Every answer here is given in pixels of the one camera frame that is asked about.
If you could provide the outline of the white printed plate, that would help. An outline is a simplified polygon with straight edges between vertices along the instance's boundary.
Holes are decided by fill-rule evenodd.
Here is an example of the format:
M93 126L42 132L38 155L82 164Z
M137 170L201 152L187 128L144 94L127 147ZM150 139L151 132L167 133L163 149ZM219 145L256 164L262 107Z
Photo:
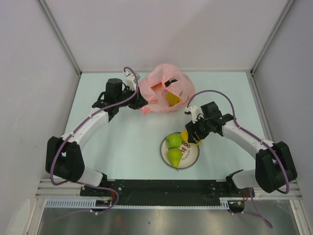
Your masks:
M181 161L178 165L178 167L176 167L177 170L183 170L183 169L187 169L190 168L191 166L193 166L200 155L200 149L199 146L196 144L189 144L186 143L184 141L182 141L182 145L179 147L181 152L182 152L182 158ZM159 152L160 152L160 156L162 158L162 160L171 168L174 168L170 162L170 160L167 157L167 153L168 153L168 145L166 143L166 139L164 139L160 145L159 148Z

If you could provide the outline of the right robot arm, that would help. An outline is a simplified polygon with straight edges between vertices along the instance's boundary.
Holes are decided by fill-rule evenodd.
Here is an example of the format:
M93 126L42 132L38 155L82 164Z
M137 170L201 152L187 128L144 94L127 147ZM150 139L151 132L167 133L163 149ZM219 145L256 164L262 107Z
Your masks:
M285 187L284 193L289 192L297 171L286 143L260 138L241 126L232 114L223 115L215 102L186 107L185 114L191 116L191 121L182 132L184 141L200 144L210 133L215 133L236 143L255 160L254 169L238 170L227 176L225 190L230 196L255 187L267 193Z

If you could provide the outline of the green fake apple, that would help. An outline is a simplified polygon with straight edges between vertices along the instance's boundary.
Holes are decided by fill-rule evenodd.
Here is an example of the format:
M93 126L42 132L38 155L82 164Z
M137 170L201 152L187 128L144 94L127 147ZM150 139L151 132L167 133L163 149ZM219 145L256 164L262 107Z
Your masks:
M182 138L180 134L171 133L166 137L168 148L179 148L182 145Z

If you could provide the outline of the yellow fake fruit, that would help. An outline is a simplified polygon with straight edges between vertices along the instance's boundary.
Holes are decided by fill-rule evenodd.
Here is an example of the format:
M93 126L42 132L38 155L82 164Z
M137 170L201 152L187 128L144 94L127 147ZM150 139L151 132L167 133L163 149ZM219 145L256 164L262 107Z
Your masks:
M189 142L188 141L188 132L187 130L183 130L180 134L182 140L185 142L185 143L188 143L188 144L194 144L194 145L201 145L202 143L202 140L200 140L198 143L192 143L192 142Z

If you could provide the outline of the green fake pear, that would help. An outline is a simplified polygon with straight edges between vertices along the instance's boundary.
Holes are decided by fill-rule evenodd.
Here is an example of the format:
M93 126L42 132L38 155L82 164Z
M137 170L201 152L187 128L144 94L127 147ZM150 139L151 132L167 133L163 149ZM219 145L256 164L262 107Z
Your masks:
M177 168L182 159L182 151L178 148L170 148L167 152L167 158L173 168Z

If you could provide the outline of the pink plastic bag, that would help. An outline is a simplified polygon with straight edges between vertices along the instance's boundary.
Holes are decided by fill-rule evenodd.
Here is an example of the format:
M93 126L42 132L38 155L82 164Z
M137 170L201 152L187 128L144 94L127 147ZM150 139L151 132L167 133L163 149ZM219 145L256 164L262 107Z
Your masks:
M196 93L190 78L171 64L158 65L147 78L139 82L139 89L148 102L140 108L143 115L180 110Z

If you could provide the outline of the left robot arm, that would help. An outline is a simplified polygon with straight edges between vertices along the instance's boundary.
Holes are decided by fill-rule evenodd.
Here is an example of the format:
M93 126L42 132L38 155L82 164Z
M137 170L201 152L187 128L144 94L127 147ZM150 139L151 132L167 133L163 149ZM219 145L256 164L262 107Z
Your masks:
M147 103L140 94L135 75L128 75L124 81L110 78L88 116L74 130L48 140L45 170L50 174L50 179L57 176L64 182L88 185L96 195L104 195L108 190L108 178L106 174L85 165L82 149L120 108L138 110Z

